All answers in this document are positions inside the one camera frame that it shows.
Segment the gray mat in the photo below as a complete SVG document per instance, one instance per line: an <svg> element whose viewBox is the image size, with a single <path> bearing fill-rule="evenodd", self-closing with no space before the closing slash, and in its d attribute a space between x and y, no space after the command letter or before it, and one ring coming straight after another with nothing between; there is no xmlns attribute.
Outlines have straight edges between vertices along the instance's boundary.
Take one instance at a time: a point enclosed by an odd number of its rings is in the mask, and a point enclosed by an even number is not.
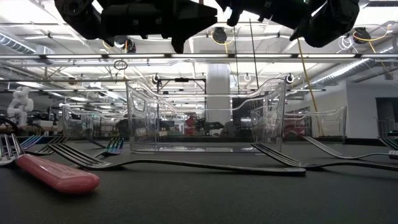
<svg viewBox="0 0 398 224"><path fill-rule="evenodd" d="M89 154L92 144L74 144ZM387 152L386 147L339 146L343 153ZM284 152L305 162L335 161L309 144ZM239 166L282 166L266 156L227 153L130 154ZM58 155L46 157L70 164ZM388 162L388 157L370 161ZM230 174L195 168L138 164L93 172L99 187L89 195L60 195L20 170L0 169L1 223L397 223L394 207L398 173L360 167L307 172L306 177Z"/></svg>

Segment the white column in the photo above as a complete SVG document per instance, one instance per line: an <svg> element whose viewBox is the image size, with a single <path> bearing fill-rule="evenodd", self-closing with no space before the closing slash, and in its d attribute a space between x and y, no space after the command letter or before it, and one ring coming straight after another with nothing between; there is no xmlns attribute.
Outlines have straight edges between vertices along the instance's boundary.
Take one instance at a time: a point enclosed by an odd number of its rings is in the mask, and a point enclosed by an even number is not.
<svg viewBox="0 0 398 224"><path fill-rule="evenodd" d="M209 64L207 72L207 93L228 94L229 93L230 70L226 64ZM229 97L208 97L207 108L220 109L231 108ZM224 125L231 121L231 111L209 111L206 114L207 122L220 122ZM221 130L214 130L210 134L220 133Z"/></svg>

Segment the pink handle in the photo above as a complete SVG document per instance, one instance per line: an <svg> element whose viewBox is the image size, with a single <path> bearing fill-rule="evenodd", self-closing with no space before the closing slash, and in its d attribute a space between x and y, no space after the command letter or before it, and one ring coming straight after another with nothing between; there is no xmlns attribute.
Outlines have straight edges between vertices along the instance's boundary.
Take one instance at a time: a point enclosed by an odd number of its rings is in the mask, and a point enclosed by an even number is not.
<svg viewBox="0 0 398 224"><path fill-rule="evenodd" d="M59 192L82 194L94 190L100 184L97 175L36 156L24 154L16 162L19 167Z"/></svg>

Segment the white robot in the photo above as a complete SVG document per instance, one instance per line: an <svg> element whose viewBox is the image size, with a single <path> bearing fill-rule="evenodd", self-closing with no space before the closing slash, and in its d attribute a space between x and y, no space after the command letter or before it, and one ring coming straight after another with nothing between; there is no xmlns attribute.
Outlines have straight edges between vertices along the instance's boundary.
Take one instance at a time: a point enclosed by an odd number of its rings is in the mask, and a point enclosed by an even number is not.
<svg viewBox="0 0 398 224"><path fill-rule="evenodd" d="M7 109L7 115L9 118L14 117L16 114L19 115L18 125L25 126L27 119L27 112L33 111L33 100L28 97L30 93L29 87L18 87L17 91L12 94L12 99L10 105Z"/></svg>

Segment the yellow cable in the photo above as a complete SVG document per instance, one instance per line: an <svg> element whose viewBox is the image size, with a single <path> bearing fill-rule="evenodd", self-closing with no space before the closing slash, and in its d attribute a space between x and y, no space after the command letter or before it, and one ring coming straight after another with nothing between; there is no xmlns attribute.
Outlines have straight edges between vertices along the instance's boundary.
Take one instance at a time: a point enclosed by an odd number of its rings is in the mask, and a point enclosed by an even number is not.
<svg viewBox="0 0 398 224"><path fill-rule="evenodd" d="M311 83L310 83L310 80L308 78L307 69L305 68L303 51L302 51L301 43L300 43L299 39L297 39L297 43L298 43L298 49L299 49L300 55L301 55L301 63L303 64L305 79L307 80L308 89L310 90L310 93L311 93L313 107L315 108L315 112L318 112L317 102L315 101L315 97L314 97L313 92L312 92ZM317 117L317 124L318 124L319 135L322 136L323 135L322 125L319 123L318 117Z"/></svg>
<svg viewBox="0 0 398 224"><path fill-rule="evenodd" d="M356 31L353 33L353 36L354 36L356 39L362 40L362 41L375 41L375 40L380 40L380 39L385 38L386 35L388 34L388 30L389 30L389 29L390 29L390 26L387 26L386 33L385 33L383 36L378 37L378 38L375 38L375 39L362 39L362 38L356 37L356 36L355 36L355 34L357 33Z"/></svg>
<svg viewBox="0 0 398 224"><path fill-rule="evenodd" d="M112 48L112 47L108 46L108 45L105 43L105 41L102 41L102 44L104 45L104 47L105 47L106 49L111 49L111 48Z"/></svg>
<svg viewBox="0 0 398 224"><path fill-rule="evenodd" d="M214 33L214 31L211 31L211 33L210 33L210 36L211 36L211 39L213 40L213 42L216 43L216 44L218 44L218 45L224 45L224 46L225 46L225 53L228 54L227 45L230 44L230 43L232 43L232 41L234 41L234 39L232 39L232 40L229 41L228 43L220 44L220 43L218 43L218 42L213 38L213 33Z"/></svg>
<svg viewBox="0 0 398 224"><path fill-rule="evenodd" d="M376 50L373 47L373 44L371 41L369 41L369 45L371 46L373 52L376 54ZM383 62L381 62L381 65L383 66L383 68L386 70L386 72L388 72L388 74L391 76L391 78L394 78L394 76L392 75L392 73L387 69L387 67L384 65Z"/></svg>

